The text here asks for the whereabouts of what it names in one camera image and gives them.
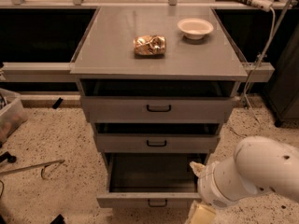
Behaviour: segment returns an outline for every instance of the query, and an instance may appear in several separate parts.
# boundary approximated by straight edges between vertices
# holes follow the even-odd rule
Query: terrazzo floor
[[[208,162],[233,154],[241,136],[262,135],[299,147],[299,124],[274,126],[274,117],[259,96],[250,97],[254,113],[235,103],[229,123],[221,130],[221,141]],[[159,224],[184,223],[187,209],[102,209],[96,195],[105,191],[107,171],[93,142],[92,128],[80,107],[50,104],[26,106],[29,119],[0,149],[17,156],[17,162],[0,163],[0,172],[46,161],[64,159],[46,169],[0,176],[5,184],[0,213],[7,223],[51,223],[58,215],[66,224]],[[271,194],[241,200],[239,205],[218,210],[213,224],[299,223],[299,203]]]

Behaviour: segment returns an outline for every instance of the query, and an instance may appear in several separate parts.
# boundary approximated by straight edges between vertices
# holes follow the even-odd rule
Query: clear plastic bin
[[[0,109],[0,145],[22,124],[28,117],[21,104],[21,96],[13,91],[0,89],[7,105]]]

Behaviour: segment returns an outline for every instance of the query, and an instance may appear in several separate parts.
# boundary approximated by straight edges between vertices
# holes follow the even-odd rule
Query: black handle
[[[153,204],[150,203],[150,199],[148,199],[148,205],[149,205],[149,207],[167,207],[167,199],[165,199],[164,201],[165,201],[165,203],[163,203],[163,204],[153,205]]]
[[[166,145],[167,145],[167,140],[164,140],[162,142],[152,142],[147,140],[148,147],[165,147]]]
[[[149,112],[169,112],[171,111],[171,105],[166,105],[166,106],[147,105],[147,110]]]

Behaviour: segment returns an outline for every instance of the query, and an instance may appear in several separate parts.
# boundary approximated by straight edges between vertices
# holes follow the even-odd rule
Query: bowl
[[[178,22],[178,28],[187,38],[192,40],[202,39],[214,30],[210,22],[202,19],[183,19]]]

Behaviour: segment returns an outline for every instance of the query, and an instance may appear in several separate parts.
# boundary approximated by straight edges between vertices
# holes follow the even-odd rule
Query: white robot
[[[233,157],[207,166],[191,162],[190,166],[198,176],[198,192],[207,207],[223,209],[243,198],[271,192],[299,203],[296,147],[252,136],[237,144]]]

